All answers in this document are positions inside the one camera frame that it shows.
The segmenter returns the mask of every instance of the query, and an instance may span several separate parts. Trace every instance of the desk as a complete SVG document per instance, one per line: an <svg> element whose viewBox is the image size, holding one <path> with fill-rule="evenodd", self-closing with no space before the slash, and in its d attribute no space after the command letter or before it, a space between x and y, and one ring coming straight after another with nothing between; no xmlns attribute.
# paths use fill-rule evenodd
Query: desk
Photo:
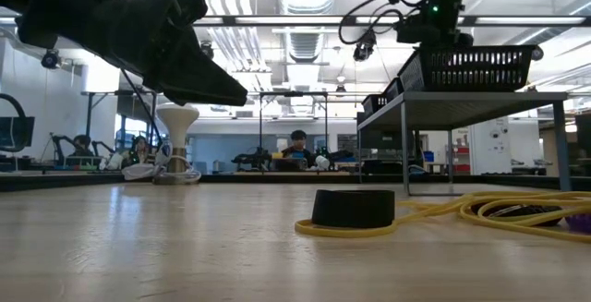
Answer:
<svg viewBox="0 0 591 302"><path fill-rule="evenodd" d="M569 159L564 130L564 92L419 92L409 91L397 96L361 123L357 130L400 131L403 139L404 190L411 195L408 183L407 130L443 130L448 132L448 165L453 167L452 130L494 118L536 109L554 107L554 129L562 191L570 191ZM448 172L453 182L453 169Z"/></svg>
<svg viewBox="0 0 591 302"><path fill-rule="evenodd" d="M325 176L350 176L348 172L235 172L233 175L273 175L273 176L293 176L293 175L325 175Z"/></svg>

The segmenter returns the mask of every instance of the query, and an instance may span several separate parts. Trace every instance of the person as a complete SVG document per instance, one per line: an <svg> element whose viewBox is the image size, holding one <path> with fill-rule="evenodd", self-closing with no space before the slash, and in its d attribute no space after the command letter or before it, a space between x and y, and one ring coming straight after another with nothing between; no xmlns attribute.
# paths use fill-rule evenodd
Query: person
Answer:
<svg viewBox="0 0 591 302"><path fill-rule="evenodd" d="M148 141L143 136L137 136L133 139L131 150L124 154L126 158L126 165L136 163L154 163L154 156L150 154L148 149Z"/></svg>
<svg viewBox="0 0 591 302"><path fill-rule="evenodd" d="M66 163L70 165L92 164L92 159L90 157L93 157L94 153L89 150L90 137L86 135L77 135L72 141L75 145L74 152L67 156L68 159L66 159Z"/></svg>
<svg viewBox="0 0 591 302"><path fill-rule="evenodd" d="M74 137L74 152L70 157L92 157L94 154L89 150L90 137L86 135L77 135Z"/></svg>
<svg viewBox="0 0 591 302"><path fill-rule="evenodd" d="M292 146L283 150L284 158L304 158L308 162L308 168L314 165L314 156L310 151L306 150L306 132L302 130L296 130L292 132L291 140Z"/></svg>

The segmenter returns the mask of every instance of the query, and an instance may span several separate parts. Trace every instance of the black hair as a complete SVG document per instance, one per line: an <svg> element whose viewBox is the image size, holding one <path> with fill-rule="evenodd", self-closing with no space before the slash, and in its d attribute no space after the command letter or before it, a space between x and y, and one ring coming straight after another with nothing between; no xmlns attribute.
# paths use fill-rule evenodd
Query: black hair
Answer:
<svg viewBox="0 0 591 302"><path fill-rule="evenodd" d="M296 130L294 132L292 132L292 140L302 140L302 139L306 139L308 137L308 135L306 135L306 132L302 131L302 130Z"/></svg>
<svg viewBox="0 0 591 302"><path fill-rule="evenodd" d="M86 135L77 135L77 136L74 137L73 141L74 142L79 142L84 147L89 147L90 146L90 137L88 137Z"/></svg>
<svg viewBox="0 0 591 302"><path fill-rule="evenodd" d="M148 145L148 141L146 140L145 137L137 136L137 137L134 137L133 140L131 141L131 148L135 149L140 140L143 140L146 143L146 145Z"/></svg>

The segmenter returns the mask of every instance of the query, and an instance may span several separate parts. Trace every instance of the metal table leg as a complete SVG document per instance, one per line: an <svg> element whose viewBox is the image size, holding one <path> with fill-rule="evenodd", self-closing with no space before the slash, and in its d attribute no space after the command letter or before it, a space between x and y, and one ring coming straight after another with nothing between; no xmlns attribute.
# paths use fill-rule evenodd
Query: metal table leg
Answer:
<svg viewBox="0 0 591 302"><path fill-rule="evenodd" d="M556 152L558 155L558 173L561 183L561 191L572 191L571 173L569 171L569 152L564 130L564 106L562 102L553 104L554 108L554 132L556 133Z"/></svg>
<svg viewBox="0 0 591 302"><path fill-rule="evenodd" d="M406 128L406 103L402 102L400 104L400 124L401 124L401 131L403 133L403 184L404 184L404 191L406 194L410 196L410 186L408 182L408 134Z"/></svg>
<svg viewBox="0 0 591 302"><path fill-rule="evenodd" d="M363 183L363 174L361 173L361 131L357 131L357 164L359 165L357 168L357 173L359 174L359 184Z"/></svg>
<svg viewBox="0 0 591 302"><path fill-rule="evenodd" d="M450 192L422 193L422 194L409 193L408 194L409 196L421 196L421 197L459 197L459 196L462 196L462 194L456 194L453 192L453 140L452 140L452 131L451 130L448 131L448 134L447 134L447 144L448 144L447 145L447 147L448 147L447 174L450 179L450 185L449 185ZM444 165L440 165L440 173L443 172L443 166Z"/></svg>
<svg viewBox="0 0 591 302"><path fill-rule="evenodd" d="M447 132L447 175L450 178L450 184L453 184L453 139L452 131Z"/></svg>

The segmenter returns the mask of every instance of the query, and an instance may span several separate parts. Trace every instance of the purple object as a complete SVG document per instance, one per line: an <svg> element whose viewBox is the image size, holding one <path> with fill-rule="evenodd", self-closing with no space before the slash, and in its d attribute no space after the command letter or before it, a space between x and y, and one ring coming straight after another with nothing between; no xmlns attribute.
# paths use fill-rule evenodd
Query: purple object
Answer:
<svg viewBox="0 0 591 302"><path fill-rule="evenodd" d="M566 217L566 222L574 232L591 234L591 214L577 214Z"/></svg>

